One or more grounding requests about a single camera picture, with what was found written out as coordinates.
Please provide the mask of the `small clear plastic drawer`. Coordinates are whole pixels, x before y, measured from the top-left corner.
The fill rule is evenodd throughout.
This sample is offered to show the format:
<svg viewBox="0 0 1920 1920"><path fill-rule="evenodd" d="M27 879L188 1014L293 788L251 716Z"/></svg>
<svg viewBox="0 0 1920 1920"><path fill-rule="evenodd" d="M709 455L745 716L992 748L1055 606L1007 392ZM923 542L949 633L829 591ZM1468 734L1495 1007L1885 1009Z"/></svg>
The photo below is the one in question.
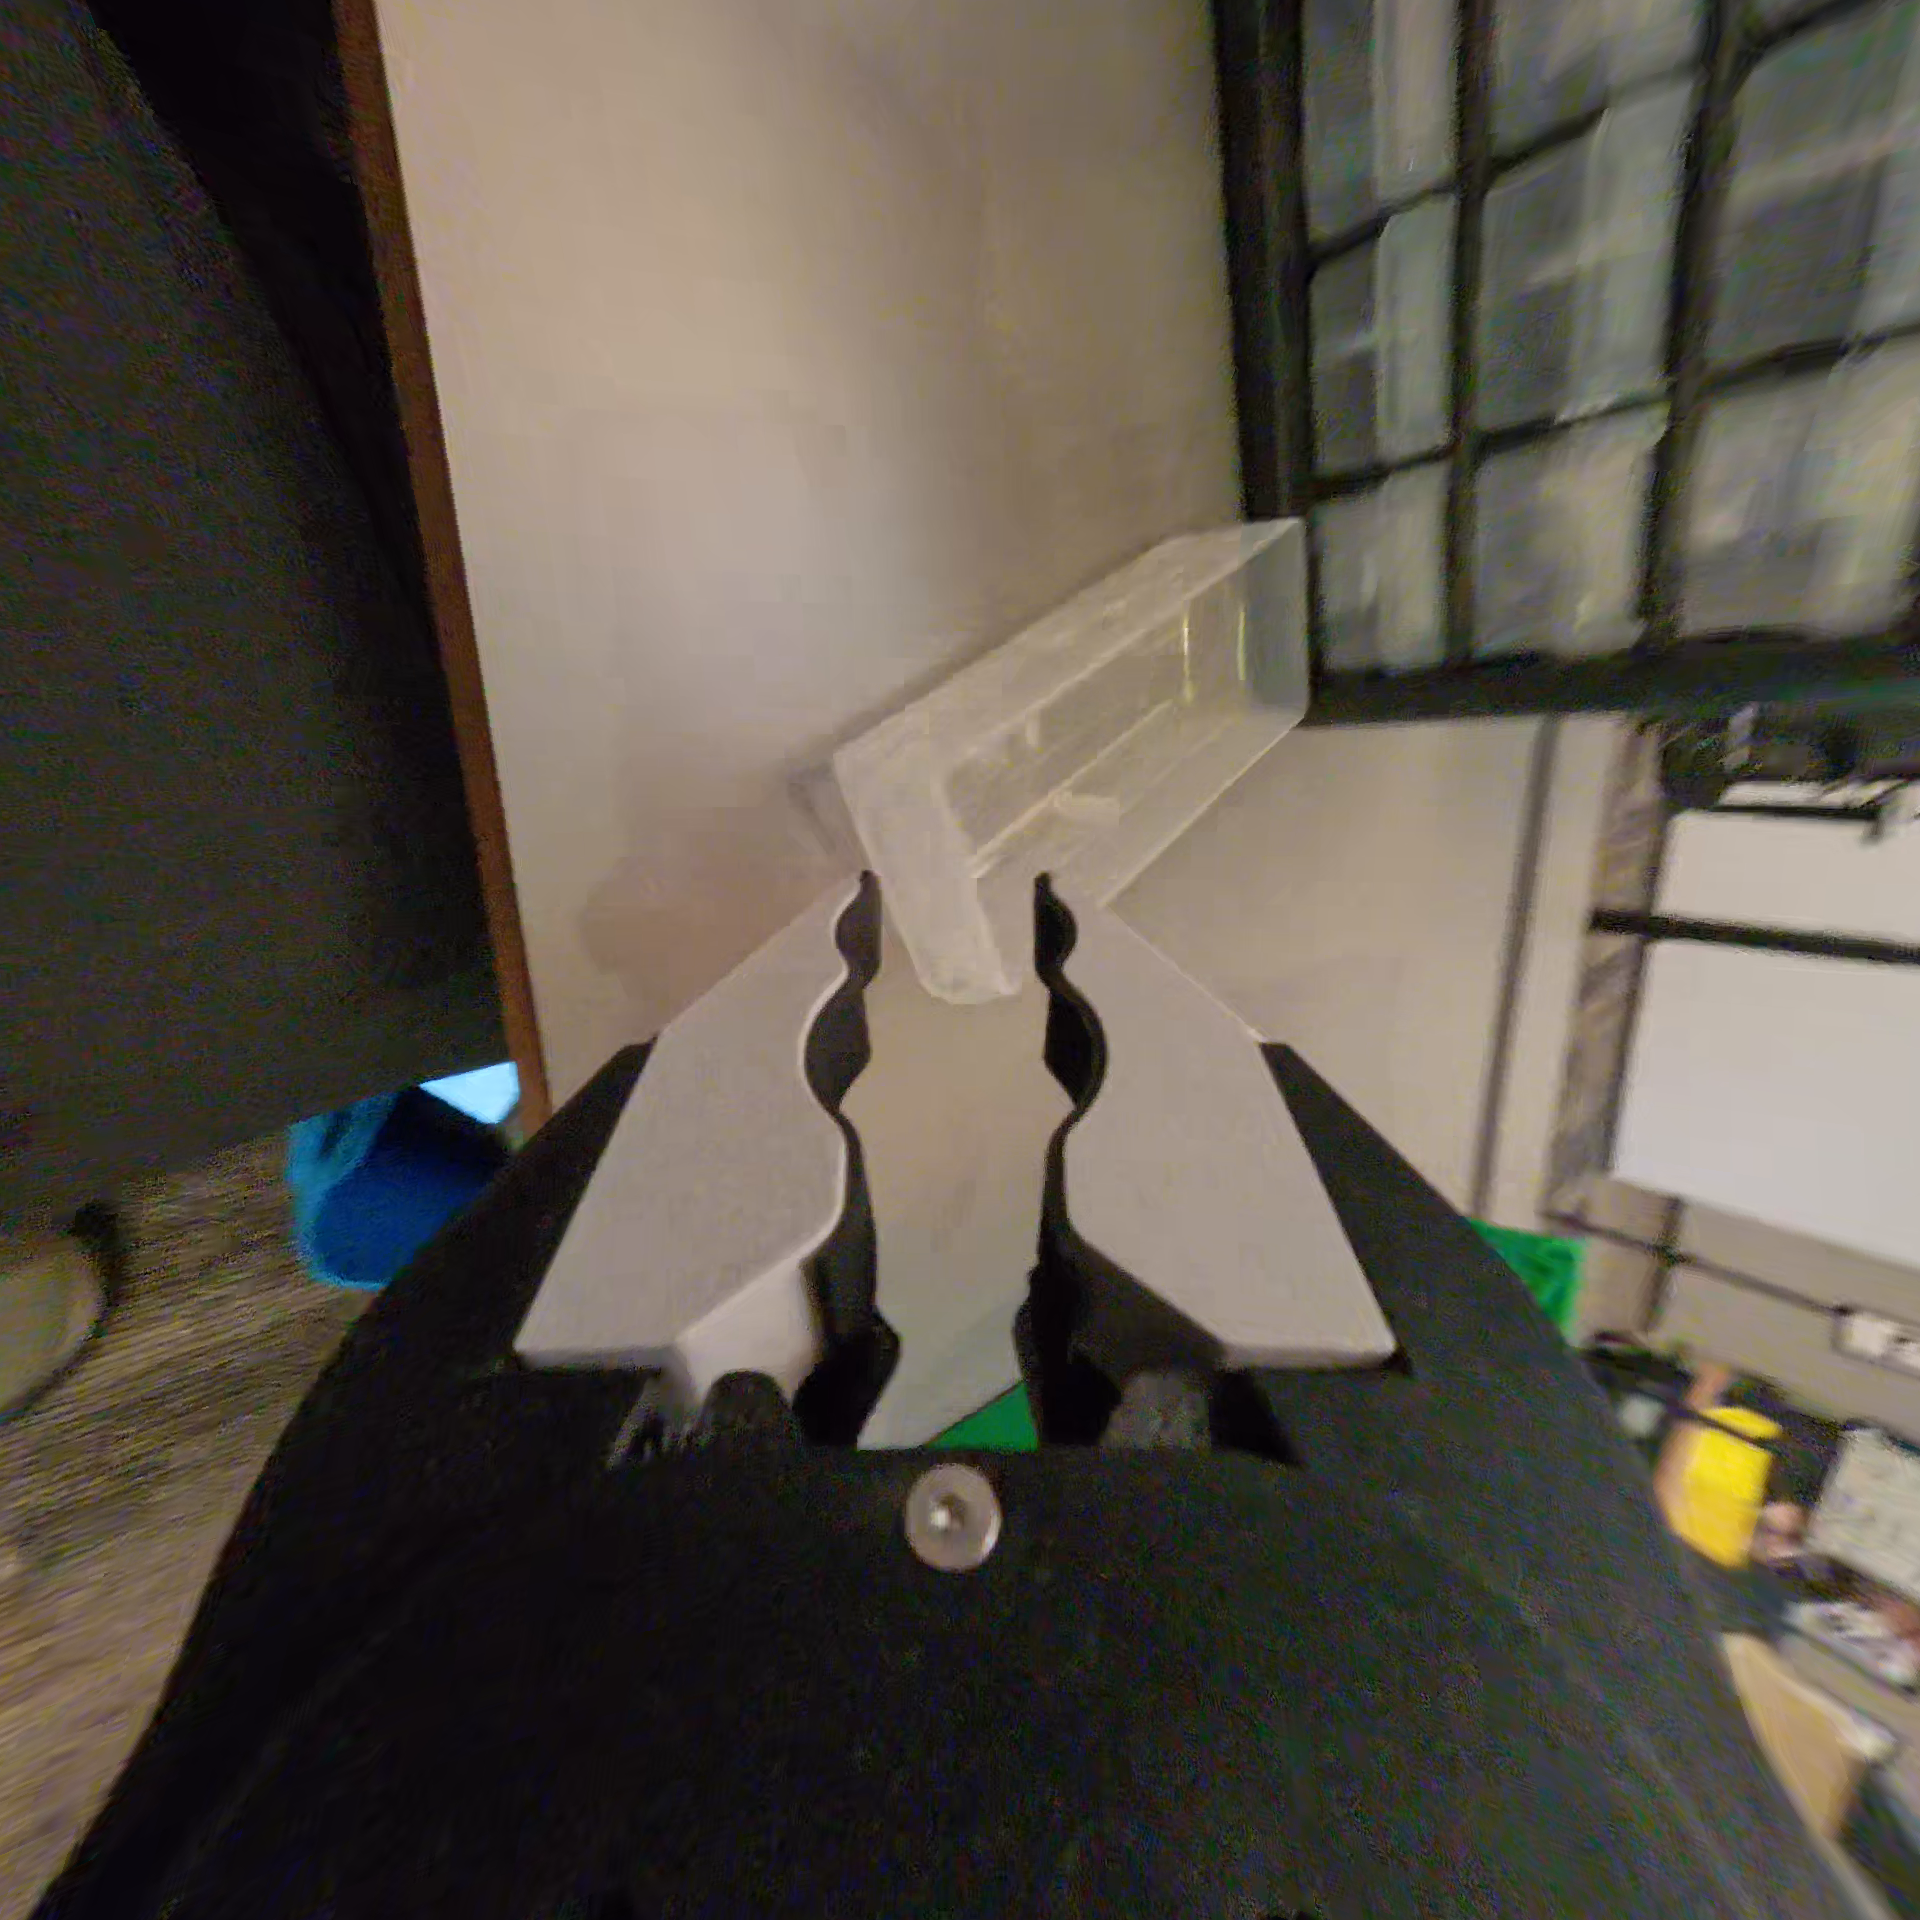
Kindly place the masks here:
<svg viewBox="0 0 1920 1920"><path fill-rule="evenodd" d="M1298 518L1171 537L832 755L922 988L1021 989L1040 875L1108 904L1308 709Z"/></svg>

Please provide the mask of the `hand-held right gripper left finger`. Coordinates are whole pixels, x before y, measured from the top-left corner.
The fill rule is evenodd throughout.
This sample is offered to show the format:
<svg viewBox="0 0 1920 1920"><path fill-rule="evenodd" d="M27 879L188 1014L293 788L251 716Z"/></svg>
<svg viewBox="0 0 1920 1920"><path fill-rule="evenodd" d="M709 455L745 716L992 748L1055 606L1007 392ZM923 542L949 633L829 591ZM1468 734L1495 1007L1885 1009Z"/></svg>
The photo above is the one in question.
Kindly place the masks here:
<svg viewBox="0 0 1920 1920"><path fill-rule="evenodd" d="M839 879L649 1047L514 1351L544 1368L811 1375L857 1217L880 886Z"/></svg>

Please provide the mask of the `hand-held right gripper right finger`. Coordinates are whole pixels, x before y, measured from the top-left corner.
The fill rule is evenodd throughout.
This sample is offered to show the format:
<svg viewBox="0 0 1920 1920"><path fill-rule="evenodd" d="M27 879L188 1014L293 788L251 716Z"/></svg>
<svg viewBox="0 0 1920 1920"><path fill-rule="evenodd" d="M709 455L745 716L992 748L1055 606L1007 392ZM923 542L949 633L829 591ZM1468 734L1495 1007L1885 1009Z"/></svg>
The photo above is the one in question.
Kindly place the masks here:
<svg viewBox="0 0 1920 1920"><path fill-rule="evenodd" d="M1048 1145L1034 1315L1097 1375L1372 1368L1396 1352L1253 1027L1044 875Z"/></svg>

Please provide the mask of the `blue bag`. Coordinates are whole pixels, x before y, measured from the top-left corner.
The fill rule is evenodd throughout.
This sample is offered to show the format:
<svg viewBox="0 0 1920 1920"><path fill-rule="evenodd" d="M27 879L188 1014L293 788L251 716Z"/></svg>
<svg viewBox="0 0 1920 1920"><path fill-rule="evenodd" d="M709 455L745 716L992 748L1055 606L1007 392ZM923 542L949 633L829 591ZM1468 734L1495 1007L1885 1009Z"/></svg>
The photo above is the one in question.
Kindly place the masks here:
<svg viewBox="0 0 1920 1920"><path fill-rule="evenodd" d="M299 1120L287 1137L296 1247L312 1280L380 1291L513 1156L514 1064L455 1071Z"/></svg>

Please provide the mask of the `yellow box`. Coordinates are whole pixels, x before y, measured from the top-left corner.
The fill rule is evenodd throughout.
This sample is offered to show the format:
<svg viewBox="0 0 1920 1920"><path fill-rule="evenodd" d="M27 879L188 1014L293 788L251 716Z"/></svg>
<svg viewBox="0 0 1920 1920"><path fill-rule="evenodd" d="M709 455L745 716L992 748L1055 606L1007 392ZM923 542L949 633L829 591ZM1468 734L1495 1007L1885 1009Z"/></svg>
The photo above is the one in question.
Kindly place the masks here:
<svg viewBox="0 0 1920 1920"><path fill-rule="evenodd" d="M1680 1408L1652 1471L1674 1537L1717 1567L1749 1567L1783 1435L1756 1408Z"/></svg>

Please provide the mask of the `person's black clothing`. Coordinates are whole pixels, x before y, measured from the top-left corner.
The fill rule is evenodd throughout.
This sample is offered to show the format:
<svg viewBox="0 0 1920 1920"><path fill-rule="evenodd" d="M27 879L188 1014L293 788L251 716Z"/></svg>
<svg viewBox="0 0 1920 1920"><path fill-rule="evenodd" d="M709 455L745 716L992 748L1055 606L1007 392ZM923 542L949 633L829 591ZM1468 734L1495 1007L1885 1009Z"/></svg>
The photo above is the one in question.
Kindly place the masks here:
<svg viewBox="0 0 1920 1920"><path fill-rule="evenodd" d="M506 1049L335 5L3 5L4 1227Z"/></svg>

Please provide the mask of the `person's shoe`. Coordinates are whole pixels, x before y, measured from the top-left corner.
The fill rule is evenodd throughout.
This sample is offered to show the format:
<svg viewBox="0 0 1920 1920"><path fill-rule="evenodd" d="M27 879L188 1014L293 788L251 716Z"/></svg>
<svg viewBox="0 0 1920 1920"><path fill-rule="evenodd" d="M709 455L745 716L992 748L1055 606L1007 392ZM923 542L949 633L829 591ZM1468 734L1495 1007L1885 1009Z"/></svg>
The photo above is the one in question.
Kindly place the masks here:
<svg viewBox="0 0 1920 1920"><path fill-rule="evenodd" d="M100 1329L114 1280L113 1217L82 1211L3 1237L3 1421L20 1417Z"/></svg>

